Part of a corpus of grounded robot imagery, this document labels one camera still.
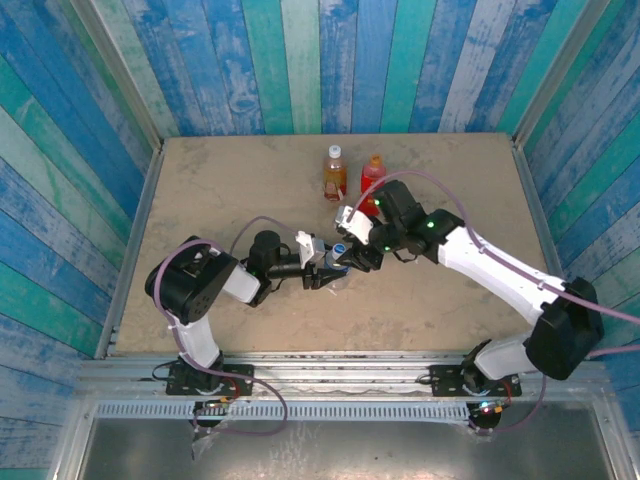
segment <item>wooden plank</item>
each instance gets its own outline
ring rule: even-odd
[[[127,213],[2,57],[0,106],[126,243],[131,231]]]
[[[162,0],[122,0],[144,45],[151,66],[173,112],[180,134],[208,135],[198,99],[191,85]]]
[[[95,103],[102,110],[133,162],[141,172],[146,173],[151,161],[151,149],[147,145],[145,150],[136,138],[131,125],[91,62],[89,54],[82,47],[80,39],[73,31],[57,0],[33,0],[33,6],[42,24],[57,40],[60,50],[66,55]]]
[[[616,307],[640,293],[640,249],[636,249],[593,282],[598,301]]]
[[[93,356],[100,324],[2,263],[0,286],[0,313]]]
[[[260,98],[241,0],[204,0],[202,4],[227,88],[236,133],[264,134]]]
[[[464,132],[516,0],[478,0],[438,132]]]
[[[0,314],[0,365],[72,387],[88,357],[70,346]]]
[[[236,128],[202,3],[191,0],[164,3],[209,135],[234,134]]]
[[[5,468],[0,469],[0,480],[46,480],[46,468]]]
[[[178,136],[178,126],[124,5],[120,0],[94,0],[93,4],[138,87],[158,134],[161,138]]]
[[[351,133],[378,133],[393,38],[397,0],[358,5]]]
[[[2,2],[2,8],[11,16],[20,29],[21,35],[35,51],[35,55],[56,80],[78,115],[96,134],[96,138],[102,146],[115,150],[118,155],[123,155],[124,158],[135,163],[135,159],[131,158],[105,114],[91,96],[87,86],[69,63],[58,42],[42,23],[35,10],[25,8],[22,0],[6,0]],[[8,46],[8,50],[12,51],[11,45]],[[26,59],[26,61],[26,68],[29,68],[33,58]]]
[[[242,0],[267,135],[293,133],[279,0]]]
[[[538,123],[536,123],[536,126],[531,132],[531,135],[529,136],[529,139],[527,140],[527,143],[524,147],[524,152],[527,158],[531,156],[531,152],[533,152],[536,144],[538,143],[538,140],[540,140],[542,133],[551,122],[551,119],[555,116],[556,112],[560,108],[560,105],[571,90],[571,87],[573,87],[573,84],[576,82],[576,80],[580,76],[580,73],[589,62],[589,59],[595,52],[596,48],[598,48],[598,45],[600,45],[600,42],[602,42],[602,39],[607,34],[609,27],[616,19],[616,16],[620,12],[620,9],[624,4],[625,0],[611,0],[611,2],[609,2],[609,5],[607,5],[607,8],[602,13],[602,16],[598,20],[598,23],[596,23],[595,27],[589,34],[589,38],[587,38],[587,40],[584,42],[584,45],[580,49],[580,53],[578,53],[575,60],[571,64],[571,67],[562,79],[562,83],[553,94],[553,97],[551,97],[551,100],[549,100],[549,104],[545,108],[542,116],[538,120]]]
[[[293,133],[322,133],[318,0],[281,0]]]
[[[115,267],[120,267],[124,243],[1,108],[0,156],[80,230]]]
[[[111,298],[6,213],[0,211],[0,262],[103,324]]]
[[[640,158],[596,200],[556,244],[560,260],[571,263],[618,218],[640,202]]]
[[[437,132],[476,0],[437,2],[409,131]]]
[[[500,119],[497,127],[499,132],[507,132],[510,135],[515,133],[522,115],[564,45],[586,2],[587,0],[558,1]]]
[[[640,68],[598,119],[571,158],[556,171],[548,189],[540,192],[542,208],[547,216],[553,213],[571,188],[598,161],[639,111]]]
[[[357,0],[320,0],[322,133],[351,131],[357,11]]]
[[[634,75],[634,73],[638,67],[640,67],[640,28],[620,50],[589,97],[583,99],[582,107],[576,114],[575,120],[562,133],[549,156],[532,164],[531,173],[538,192],[544,193],[549,189],[555,181],[558,170],[569,161],[627,82],[634,84],[628,86],[630,89],[633,90],[636,87],[638,74]]]
[[[563,265],[569,278],[598,278],[640,246],[640,203],[600,235],[570,265]]]
[[[494,132],[557,0],[517,0],[484,82],[468,132]]]
[[[112,295],[118,270],[98,249],[0,158],[0,209]]]
[[[435,0],[398,0],[380,132],[409,131],[436,3]]]
[[[60,431],[57,425],[0,418],[0,468],[49,468]]]
[[[127,156],[119,155],[85,124],[58,83],[38,59],[17,26],[0,6],[0,53],[47,110],[78,152],[94,168],[126,210],[137,206],[144,177]]]
[[[73,388],[0,365],[0,417],[62,425]]]
[[[640,2],[627,0],[605,38],[580,72],[573,87],[567,92],[564,101],[540,137],[536,148],[531,152],[529,163],[532,166],[547,159],[563,132],[583,106],[585,98],[592,93],[604,73],[609,69],[638,22],[640,22]]]
[[[609,185],[640,156],[638,138],[640,113],[616,137],[549,217],[549,229],[554,240],[559,240]]]
[[[144,132],[140,128],[138,119],[133,113],[133,110],[131,110],[129,103],[124,98],[124,95],[122,94],[122,91],[120,90],[116,79],[113,78],[109,67],[107,67],[106,63],[104,63],[102,55],[100,55],[98,48],[96,47],[95,43],[93,43],[89,32],[87,32],[87,30],[84,28],[84,24],[82,23],[80,17],[78,17],[75,8],[73,8],[73,5],[71,5],[71,0],[58,0],[58,2],[60,3],[60,7],[64,12],[64,16],[67,18],[67,21],[73,28],[73,31],[78,36],[82,47],[89,55],[89,58],[91,58],[91,63],[93,63],[96,70],[98,70],[102,81],[109,89],[109,92],[118,104],[120,111],[122,111],[124,116],[127,118],[127,121],[129,122],[134,135],[142,145],[142,148],[145,150],[146,155],[151,157],[151,155],[153,154],[153,149],[151,148],[151,145],[149,145],[149,141],[145,137]]]

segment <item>bottle cap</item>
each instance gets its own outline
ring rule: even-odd
[[[331,158],[340,158],[341,153],[342,149],[338,145],[331,145],[329,147],[329,156]]]

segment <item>beige table surface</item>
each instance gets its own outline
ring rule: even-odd
[[[502,134],[324,135],[174,138],[168,141],[117,342],[119,352],[175,352],[166,321],[144,293],[148,273],[190,235],[229,248],[256,215],[272,216],[328,242],[336,206],[322,196],[322,161],[338,144],[349,164],[347,200],[359,193],[363,162],[383,155],[388,171],[424,169],[467,205],[481,235],[544,268],[507,137]],[[421,178],[403,179],[425,211],[454,206]],[[246,256],[260,222],[239,243]],[[293,238],[280,232],[283,241]],[[349,287],[304,291],[287,280],[253,309],[227,296],[210,311],[226,351],[469,349],[526,330],[526,322],[472,280],[422,258],[352,272]]]

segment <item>plastic bottle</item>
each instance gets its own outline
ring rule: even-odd
[[[338,145],[329,147],[329,156],[324,161],[324,198],[339,202],[347,195],[347,165]]]
[[[377,179],[384,177],[387,174],[387,167],[382,163],[382,157],[380,155],[371,155],[369,163],[362,167],[362,176],[360,177],[360,193],[364,193],[367,188],[371,186]],[[367,199],[362,202],[358,208],[365,215],[376,216],[380,213],[378,207],[373,203],[373,196],[368,195]]]
[[[340,265],[338,263],[338,258],[344,252],[347,251],[347,247],[345,247],[342,243],[336,243],[330,252],[324,256],[324,268],[330,268],[331,270],[340,270],[346,272],[344,277],[338,278],[334,280],[329,285],[327,285],[331,290],[338,291],[347,288],[349,284],[349,267],[344,265]]]

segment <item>purple cable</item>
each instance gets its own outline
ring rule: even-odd
[[[236,248],[236,244],[238,243],[238,240],[240,240],[240,237],[242,237],[244,232],[246,232],[248,230],[248,228],[251,225],[253,225],[254,223],[256,223],[258,220],[266,220],[268,222],[271,222],[271,223],[273,223],[275,225],[278,225],[280,228],[282,228],[283,230],[286,230],[287,232],[289,232],[289,233],[291,233],[293,235],[295,235],[297,233],[293,228],[285,225],[282,222],[279,222],[275,218],[267,217],[267,216],[264,216],[264,215],[259,215],[256,218],[254,218],[253,220],[250,220],[249,223],[247,223],[244,227],[242,227],[242,230],[240,230],[240,232],[236,236],[235,240],[231,244],[231,248],[229,249],[229,255],[233,254],[233,250]]]
[[[418,175],[419,177],[426,178],[431,183],[436,185],[440,190],[442,190],[453,201],[453,203],[456,205],[456,208],[460,212],[460,215],[462,216],[462,219],[464,220],[465,226],[467,228],[467,231],[469,232],[469,237],[471,238],[471,241],[475,244],[476,247],[478,247],[478,249],[481,252],[484,252],[486,255],[489,256],[489,258],[491,258],[492,260],[498,262],[503,267],[511,270],[514,273],[517,273],[518,275],[520,275],[521,277],[525,278],[526,280],[529,280],[530,282],[535,283],[536,285],[538,285],[538,288],[544,288],[545,290],[548,290],[549,292],[551,292],[551,293],[553,293],[555,295],[558,295],[559,297],[565,298],[565,299],[567,299],[567,300],[569,300],[569,301],[571,301],[573,303],[581,305],[581,306],[583,306],[585,308],[588,308],[590,310],[595,310],[596,312],[600,312],[600,313],[602,313],[604,315],[610,315],[612,317],[620,318],[622,320],[626,320],[627,322],[631,322],[631,323],[635,323],[636,325],[640,325],[640,318],[638,318],[638,317],[635,317],[633,315],[629,315],[629,314],[624,313],[624,312],[619,312],[619,311],[614,310],[612,308],[603,307],[602,305],[598,305],[597,303],[593,303],[593,302],[589,302],[587,300],[583,300],[582,298],[576,297],[575,295],[571,295],[570,293],[567,293],[564,290],[560,290],[560,289],[555,288],[555,287],[553,287],[551,285],[547,285],[546,283],[544,283],[540,279],[536,278],[535,276],[531,275],[530,273],[525,272],[524,270],[520,269],[516,265],[513,265],[508,260],[505,260],[504,258],[500,257],[499,255],[496,255],[490,249],[488,249],[488,248],[484,248],[483,249],[483,244],[482,244],[482,242],[480,242],[480,239],[478,239],[478,237],[476,235],[476,232],[475,232],[475,230],[473,229],[473,227],[471,225],[471,218],[469,217],[469,214],[467,213],[467,210],[464,208],[464,205],[462,204],[460,199],[451,190],[449,190],[449,188],[447,188],[440,180],[438,180],[436,177],[434,177],[430,173],[422,172],[420,170],[400,170],[398,172],[394,172],[394,173],[386,175],[386,176],[384,176],[382,178],[379,178],[374,183],[372,183],[371,186],[358,199],[358,201],[356,202],[355,206],[353,207],[353,210],[351,211],[351,213],[347,217],[347,222],[351,221],[351,219],[355,215],[356,211],[358,210],[358,207],[360,206],[360,204],[362,204],[362,202],[365,200],[365,198],[367,198],[367,196],[370,195],[376,189],[376,187],[378,187],[378,185],[380,185],[381,183],[383,183],[386,180],[389,180],[389,179],[395,178],[395,177],[399,177],[401,175]]]
[[[248,436],[253,436],[253,437],[268,437],[268,436],[280,433],[281,431],[283,431],[286,428],[287,419],[289,418],[289,411],[288,411],[288,408],[287,408],[287,402],[285,402],[285,400],[282,397],[282,395],[280,394],[280,392],[278,392],[275,388],[273,388],[271,385],[269,385],[264,380],[260,380],[260,379],[255,378],[255,377],[251,377],[249,375],[242,375],[240,373],[229,373],[229,372],[223,372],[221,370],[211,370],[211,369],[206,368],[206,367],[200,365],[199,363],[197,363],[187,353],[186,348],[184,347],[184,344],[182,343],[182,340],[180,339],[180,335],[178,335],[178,331],[177,331],[177,328],[176,328],[177,327],[176,320],[169,314],[169,312],[167,312],[164,309],[164,307],[160,303],[160,283],[162,281],[162,277],[164,276],[164,273],[167,270],[167,267],[169,266],[169,263],[178,254],[182,253],[187,248],[191,248],[191,247],[196,246],[196,245],[209,245],[209,246],[215,248],[216,250],[218,250],[220,252],[224,252],[223,248],[220,245],[218,245],[216,242],[214,242],[213,240],[206,240],[206,239],[202,239],[202,238],[198,239],[198,240],[191,240],[190,242],[186,242],[186,243],[180,245],[180,247],[178,247],[177,250],[175,250],[173,253],[171,253],[171,255],[169,255],[167,258],[165,258],[164,262],[162,262],[162,264],[160,264],[160,268],[158,269],[158,274],[156,276],[156,281],[155,281],[155,284],[153,286],[153,302],[155,303],[156,308],[160,311],[160,313],[162,313],[167,318],[167,320],[169,321],[169,325],[170,325],[169,329],[171,330],[171,333],[173,334],[173,338],[175,339],[176,344],[178,345],[178,349],[180,350],[180,355],[182,356],[182,358],[184,359],[184,361],[187,364],[189,364],[190,366],[192,366],[196,370],[200,370],[201,372],[208,373],[210,375],[216,375],[218,377],[237,378],[239,380],[245,380],[245,381],[248,380],[250,382],[258,383],[258,384],[262,385],[263,387],[267,388],[268,390],[270,390],[276,396],[276,398],[280,401],[280,403],[282,403],[282,407],[284,408],[284,415],[282,417],[282,421],[280,422],[280,424],[276,428],[274,428],[272,430],[268,430],[266,432],[243,432],[242,430],[235,430],[233,428],[221,428],[221,429],[216,429],[216,431],[221,432],[221,433],[233,433],[233,434],[236,434],[236,435],[248,435]]]
[[[544,399],[544,394],[547,391],[547,377],[546,375],[542,376],[542,386],[540,387],[540,396],[538,397],[538,401],[533,406],[533,409],[529,412],[529,414],[524,417],[519,422],[514,423],[513,425],[507,425],[506,427],[496,427],[496,428],[480,428],[478,427],[471,419],[469,419],[469,425],[473,428],[477,433],[482,433],[488,435],[492,432],[505,433],[510,432],[512,430],[517,430],[518,428],[524,427],[527,425],[531,419],[535,416],[535,414],[540,410],[542,406],[542,400]]]

